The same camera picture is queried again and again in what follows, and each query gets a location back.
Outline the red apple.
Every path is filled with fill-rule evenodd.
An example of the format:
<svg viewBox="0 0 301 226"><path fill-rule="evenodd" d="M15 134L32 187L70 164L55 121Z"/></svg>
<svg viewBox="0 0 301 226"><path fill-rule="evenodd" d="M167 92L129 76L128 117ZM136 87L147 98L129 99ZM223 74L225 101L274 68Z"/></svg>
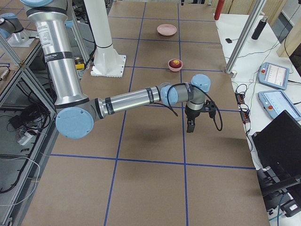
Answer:
<svg viewBox="0 0 301 226"><path fill-rule="evenodd" d="M169 62L169 65L172 67L172 68L179 68L181 67L181 62L177 59L173 59Z"/></svg>

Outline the pink bowl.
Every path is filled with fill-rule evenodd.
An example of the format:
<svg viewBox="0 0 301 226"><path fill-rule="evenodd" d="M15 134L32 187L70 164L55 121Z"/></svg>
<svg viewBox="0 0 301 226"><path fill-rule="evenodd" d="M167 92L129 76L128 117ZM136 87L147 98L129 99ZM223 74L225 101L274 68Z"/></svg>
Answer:
<svg viewBox="0 0 301 226"><path fill-rule="evenodd" d="M183 62L180 59L171 59L168 61L168 68L172 72L178 72L182 69Z"/></svg>

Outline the pink plate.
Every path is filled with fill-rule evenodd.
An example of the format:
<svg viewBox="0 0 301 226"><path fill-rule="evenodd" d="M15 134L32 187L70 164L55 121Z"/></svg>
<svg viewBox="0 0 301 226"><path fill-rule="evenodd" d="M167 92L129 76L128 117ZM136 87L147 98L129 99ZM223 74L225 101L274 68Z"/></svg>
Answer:
<svg viewBox="0 0 301 226"><path fill-rule="evenodd" d="M172 24L161 24L157 27L157 32L162 36L173 36L177 33L177 28Z"/></svg>

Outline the orange black usb hub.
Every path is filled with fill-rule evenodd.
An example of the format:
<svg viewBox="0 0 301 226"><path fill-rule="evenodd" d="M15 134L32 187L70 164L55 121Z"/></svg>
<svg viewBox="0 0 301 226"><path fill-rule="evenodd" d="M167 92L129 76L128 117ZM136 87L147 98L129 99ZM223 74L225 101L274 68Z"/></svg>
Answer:
<svg viewBox="0 0 301 226"><path fill-rule="evenodd" d="M250 109L249 106L245 103L244 97L245 95L243 93L235 93L235 97L236 97L236 101L237 101L237 105L238 105L238 109L240 112L240 116L242 119L242 123L243 124L247 124L250 123Z"/></svg>

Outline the lower teach pendant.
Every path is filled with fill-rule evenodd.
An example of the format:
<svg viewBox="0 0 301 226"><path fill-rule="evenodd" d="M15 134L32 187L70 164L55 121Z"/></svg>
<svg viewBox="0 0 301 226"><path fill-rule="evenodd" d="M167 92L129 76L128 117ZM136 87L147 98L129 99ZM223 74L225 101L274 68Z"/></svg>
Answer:
<svg viewBox="0 0 301 226"><path fill-rule="evenodd" d="M258 99L272 119L286 110L296 121L301 120L301 113L283 90L260 91Z"/></svg>

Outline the teach pendant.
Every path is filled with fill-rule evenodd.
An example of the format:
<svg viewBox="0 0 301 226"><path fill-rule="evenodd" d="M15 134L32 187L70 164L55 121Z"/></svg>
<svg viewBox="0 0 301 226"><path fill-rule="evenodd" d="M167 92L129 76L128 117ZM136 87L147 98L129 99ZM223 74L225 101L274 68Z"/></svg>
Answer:
<svg viewBox="0 0 301 226"><path fill-rule="evenodd" d="M258 71L258 80L260 84L286 90L290 69L273 63L263 63Z"/></svg>
<svg viewBox="0 0 301 226"><path fill-rule="evenodd" d="M272 119L286 110L296 121L301 120L301 113L283 90L260 91L258 99Z"/></svg>

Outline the black laptop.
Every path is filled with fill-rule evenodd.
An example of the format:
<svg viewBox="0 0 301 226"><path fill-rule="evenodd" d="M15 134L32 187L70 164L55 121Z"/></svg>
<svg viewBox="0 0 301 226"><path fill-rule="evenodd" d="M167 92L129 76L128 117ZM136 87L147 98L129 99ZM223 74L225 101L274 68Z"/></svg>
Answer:
<svg viewBox="0 0 301 226"><path fill-rule="evenodd" d="M301 173L301 125L284 110L262 131L252 135L263 167L280 166L284 173Z"/></svg>

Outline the small black device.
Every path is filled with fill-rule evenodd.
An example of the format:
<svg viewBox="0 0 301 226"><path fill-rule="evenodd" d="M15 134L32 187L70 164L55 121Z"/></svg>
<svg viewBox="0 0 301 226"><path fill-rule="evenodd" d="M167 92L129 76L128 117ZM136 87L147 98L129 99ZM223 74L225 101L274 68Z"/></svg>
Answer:
<svg viewBox="0 0 301 226"><path fill-rule="evenodd" d="M232 40L229 39L229 38L226 38L225 40L226 40L227 43L232 43Z"/></svg>

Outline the upper teach pendant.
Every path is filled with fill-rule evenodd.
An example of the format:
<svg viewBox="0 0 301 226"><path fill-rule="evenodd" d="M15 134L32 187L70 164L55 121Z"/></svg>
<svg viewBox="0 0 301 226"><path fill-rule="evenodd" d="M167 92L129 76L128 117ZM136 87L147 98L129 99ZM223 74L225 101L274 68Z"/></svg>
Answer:
<svg viewBox="0 0 301 226"><path fill-rule="evenodd" d="M290 69L273 63L263 63L258 71L258 80L260 84L286 90Z"/></svg>

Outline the black monitor stand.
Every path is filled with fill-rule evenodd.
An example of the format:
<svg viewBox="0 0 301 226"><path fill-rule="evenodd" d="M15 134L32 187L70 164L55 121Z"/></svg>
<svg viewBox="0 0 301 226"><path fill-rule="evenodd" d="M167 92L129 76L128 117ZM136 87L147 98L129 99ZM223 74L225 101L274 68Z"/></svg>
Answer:
<svg viewBox="0 0 301 226"><path fill-rule="evenodd" d="M271 168L267 170L259 169L256 173L263 197L301 183L300 175L293 177L289 176L288 178L281 180Z"/></svg>

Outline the black bottle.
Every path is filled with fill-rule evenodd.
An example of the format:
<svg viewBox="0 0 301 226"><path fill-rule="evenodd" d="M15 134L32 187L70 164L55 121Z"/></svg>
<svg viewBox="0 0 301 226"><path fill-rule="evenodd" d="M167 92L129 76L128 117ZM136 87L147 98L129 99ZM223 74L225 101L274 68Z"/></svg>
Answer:
<svg viewBox="0 0 301 226"><path fill-rule="evenodd" d="M267 16L264 16L257 24L252 36L251 36L251 39L253 40L257 40L260 36L260 34L262 33L266 23L267 23L267 20L268 20L268 17Z"/></svg>

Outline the wooden board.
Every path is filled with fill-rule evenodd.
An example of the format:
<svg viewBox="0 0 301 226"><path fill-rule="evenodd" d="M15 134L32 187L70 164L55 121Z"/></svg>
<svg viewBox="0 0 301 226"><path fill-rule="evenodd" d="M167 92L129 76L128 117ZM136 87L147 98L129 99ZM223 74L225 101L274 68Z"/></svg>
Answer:
<svg viewBox="0 0 301 226"><path fill-rule="evenodd" d="M279 57L290 57L301 42L301 38L297 36L287 36L277 50Z"/></svg>

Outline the white pot with lid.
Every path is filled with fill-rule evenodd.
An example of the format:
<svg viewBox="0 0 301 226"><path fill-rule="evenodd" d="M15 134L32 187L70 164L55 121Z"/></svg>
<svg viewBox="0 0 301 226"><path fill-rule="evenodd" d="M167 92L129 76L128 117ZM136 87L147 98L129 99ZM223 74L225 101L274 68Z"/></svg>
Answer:
<svg viewBox="0 0 301 226"><path fill-rule="evenodd" d="M85 72L84 60L80 57L75 57L74 62L75 62L78 78L81 80Z"/></svg>

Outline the aluminium frame post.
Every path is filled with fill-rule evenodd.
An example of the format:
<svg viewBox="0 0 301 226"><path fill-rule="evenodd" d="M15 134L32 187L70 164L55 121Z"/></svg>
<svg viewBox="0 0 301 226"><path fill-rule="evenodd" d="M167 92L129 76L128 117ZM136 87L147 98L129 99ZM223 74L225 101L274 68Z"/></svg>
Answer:
<svg viewBox="0 0 301 226"><path fill-rule="evenodd" d="M225 67L225 73L229 74L231 78L235 78L236 75L232 72L233 67L235 65L235 62L238 59L238 56L243 49L244 44L246 43L246 40L251 32L251 29L255 25L256 19L259 16L259 14L262 12L262 9L264 5L266 4L266 0L257 0L254 8L251 11L251 14L248 16L248 19L242 29L242 32L238 38L238 41L231 53L231 56L227 62L227 65Z"/></svg>

